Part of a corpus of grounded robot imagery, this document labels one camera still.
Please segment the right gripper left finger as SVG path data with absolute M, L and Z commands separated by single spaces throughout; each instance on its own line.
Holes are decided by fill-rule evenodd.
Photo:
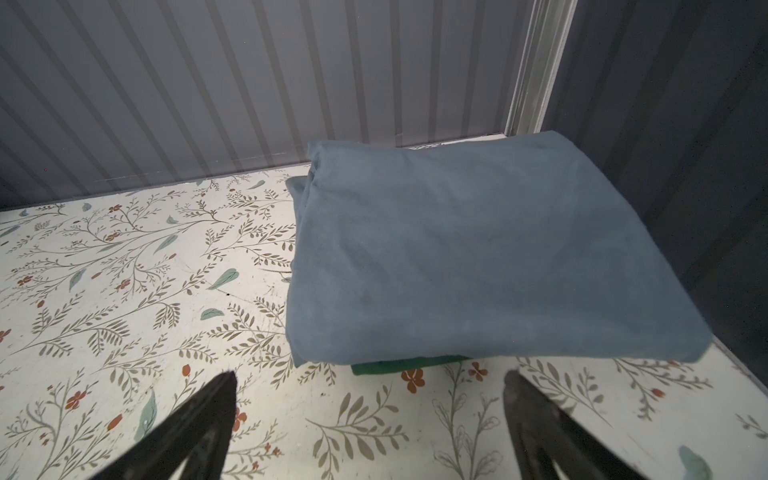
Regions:
M 96 479 L 219 479 L 236 419 L 237 377 L 214 377 Z

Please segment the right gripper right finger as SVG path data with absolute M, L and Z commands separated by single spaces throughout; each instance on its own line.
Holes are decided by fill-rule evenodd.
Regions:
M 504 377 L 503 405 L 523 479 L 641 479 L 517 370 Z

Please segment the grey-blue t-shirt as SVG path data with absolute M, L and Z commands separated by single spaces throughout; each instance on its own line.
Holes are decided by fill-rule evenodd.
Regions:
M 712 334 L 639 216 L 556 132 L 310 145 L 290 178 L 293 360 L 695 362 Z

